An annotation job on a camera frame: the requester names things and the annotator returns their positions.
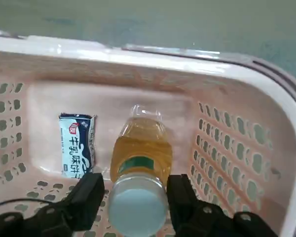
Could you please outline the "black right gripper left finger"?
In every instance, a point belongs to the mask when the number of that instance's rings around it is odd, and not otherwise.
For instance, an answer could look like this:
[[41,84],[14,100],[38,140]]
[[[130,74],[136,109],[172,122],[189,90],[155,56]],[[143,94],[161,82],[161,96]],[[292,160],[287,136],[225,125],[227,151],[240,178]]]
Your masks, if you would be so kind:
[[71,237],[91,229],[104,198],[101,173],[86,173],[59,202],[43,200],[44,207],[29,218],[20,212],[0,214],[0,237]]

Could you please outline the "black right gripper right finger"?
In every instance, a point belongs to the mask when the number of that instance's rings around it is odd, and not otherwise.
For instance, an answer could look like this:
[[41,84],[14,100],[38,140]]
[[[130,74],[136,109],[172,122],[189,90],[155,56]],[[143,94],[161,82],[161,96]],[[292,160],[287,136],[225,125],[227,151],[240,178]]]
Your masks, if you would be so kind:
[[197,199],[186,174],[170,175],[167,199],[176,237],[276,237],[256,214],[237,212],[232,218],[216,204]]

